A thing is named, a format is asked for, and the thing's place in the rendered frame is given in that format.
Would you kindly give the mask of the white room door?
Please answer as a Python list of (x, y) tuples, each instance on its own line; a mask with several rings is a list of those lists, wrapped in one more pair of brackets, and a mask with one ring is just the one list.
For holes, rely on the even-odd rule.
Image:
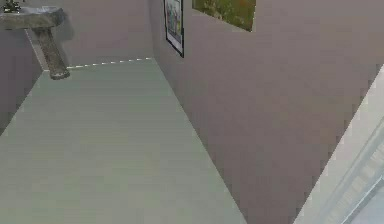
[(384, 63), (293, 224), (352, 224), (384, 194)]

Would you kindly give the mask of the window with green view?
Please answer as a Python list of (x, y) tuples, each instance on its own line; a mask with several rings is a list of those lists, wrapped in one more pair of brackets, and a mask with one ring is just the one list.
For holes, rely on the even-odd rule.
[(257, 0), (192, 0), (192, 8), (251, 32)]

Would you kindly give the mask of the dark sink faucet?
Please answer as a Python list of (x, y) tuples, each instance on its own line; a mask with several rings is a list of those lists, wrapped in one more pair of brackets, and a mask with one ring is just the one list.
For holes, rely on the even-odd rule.
[(4, 13), (18, 13), (21, 10), (21, 6), (15, 0), (5, 0), (2, 9)]

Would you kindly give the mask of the grey stone pedestal sink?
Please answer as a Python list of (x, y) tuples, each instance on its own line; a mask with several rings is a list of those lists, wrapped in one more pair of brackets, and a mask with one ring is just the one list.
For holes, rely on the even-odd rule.
[(30, 29), (35, 34), (53, 80), (70, 76), (52, 34), (64, 21), (64, 10), (58, 6), (24, 6), (18, 12), (0, 12), (0, 30)]

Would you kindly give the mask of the black framed wall picture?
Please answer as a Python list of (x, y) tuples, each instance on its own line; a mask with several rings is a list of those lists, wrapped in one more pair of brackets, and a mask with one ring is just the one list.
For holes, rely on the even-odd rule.
[(184, 57), (183, 0), (163, 0), (167, 42)]

